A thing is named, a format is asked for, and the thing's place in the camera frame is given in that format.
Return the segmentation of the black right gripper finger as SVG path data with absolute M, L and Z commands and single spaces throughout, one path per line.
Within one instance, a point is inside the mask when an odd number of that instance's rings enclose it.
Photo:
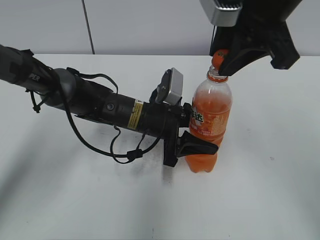
M 212 39 L 210 43 L 209 55 L 212 57 L 218 50 L 229 50 L 231 54 L 235 54 L 233 46 L 235 39 L 236 26 L 223 27 L 214 26 L 212 32 Z
M 228 50 L 218 70 L 221 76 L 232 76 L 245 66 L 270 54 L 263 42 L 252 37 L 235 37 Z

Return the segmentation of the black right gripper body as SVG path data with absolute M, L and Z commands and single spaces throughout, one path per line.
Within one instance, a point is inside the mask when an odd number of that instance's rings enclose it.
M 274 69 L 288 70 L 300 58 L 286 22 L 300 3 L 300 0 L 243 2 L 238 31 L 242 38 L 251 37 L 265 44 Z

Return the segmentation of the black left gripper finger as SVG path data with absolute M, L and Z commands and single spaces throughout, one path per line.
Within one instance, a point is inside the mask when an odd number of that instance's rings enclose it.
M 214 155 L 218 149 L 216 144 L 200 139 L 186 130 L 176 140 L 177 158 L 190 155 Z
M 190 103 L 185 102 L 181 109 L 181 117 L 180 117 L 180 127 L 188 128 L 190 124 L 190 119 L 192 117 L 192 105 Z

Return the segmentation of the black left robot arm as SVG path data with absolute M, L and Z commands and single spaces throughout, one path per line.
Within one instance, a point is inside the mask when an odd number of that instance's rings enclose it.
M 0 48 L 0 78 L 23 87 L 41 104 L 65 111 L 72 130 L 80 141 L 73 117 L 107 124 L 115 130 L 127 129 L 164 141 L 163 164 L 174 167 L 180 157 L 214 155 L 218 146 L 180 128 L 189 126 L 192 107 L 182 103 L 183 75 L 175 68 L 165 71 L 149 102 L 119 94 L 94 82 L 96 74 L 67 68 L 53 69 L 34 57 L 29 49 Z

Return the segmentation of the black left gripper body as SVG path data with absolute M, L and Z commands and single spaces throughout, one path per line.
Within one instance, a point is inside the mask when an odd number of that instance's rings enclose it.
M 180 121 L 184 116 L 181 102 L 174 105 L 168 103 L 145 103 L 143 106 L 143 134 L 155 137 L 154 142 L 142 151 L 150 152 L 160 140 L 163 140 L 163 165 L 175 167 L 178 162 L 176 154 Z

